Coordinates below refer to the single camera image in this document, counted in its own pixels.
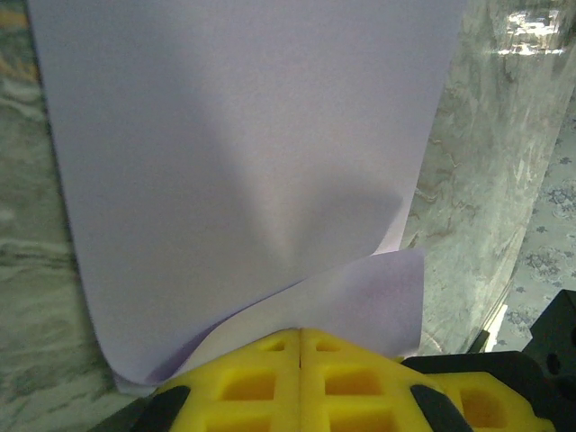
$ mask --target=marble wall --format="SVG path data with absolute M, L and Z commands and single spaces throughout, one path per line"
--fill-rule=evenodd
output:
M 422 354 L 465 350 L 508 291 L 576 81 L 575 10 L 473 1 L 463 18 L 402 243 L 427 250 Z
M 506 291 L 574 87 L 574 7 L 473 0 L 463 19 L 403 242 L 428 250 L 425 353 L 462 350 Z M 79 291 L 23 8 L 0 3 L 0 431 L 84 431 L 131 398 Z M 508 32 L 521 11 L 562 36 Z

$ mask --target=black object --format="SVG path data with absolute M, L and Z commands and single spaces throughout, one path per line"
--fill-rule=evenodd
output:
M 487 372 L 558 432 L 576 431 L 576 292 L 560 291 L 530 331 L 522 353 L 411 357 L 402 364 L 423 374 Z
M 179 385 L 154 396 L 130 432 L 169 432 L 190 388 Z
M 470 345 L 470 349 L 468 349 L 468 354 L 476 354 L 484 352 L 489 337 L 490 337 L 489 331 L 480 330 L 480 333 Z
M 576 292 L 560 291 L 530 333 L 532 340 L 522 352 L 540 365 L 545 376 L 576 376 Z
M 422 374 L 487 372 L 532 405 L 534 413 L 553 422 L 557 432 L 576 430 L 576 402 L 548 382 L 537 362 L 518 351 L 411 357 L 403 365 Z
M 433 432 L 473 432 L 445 394 L 421 384 L 411 386 L 410 391 Z

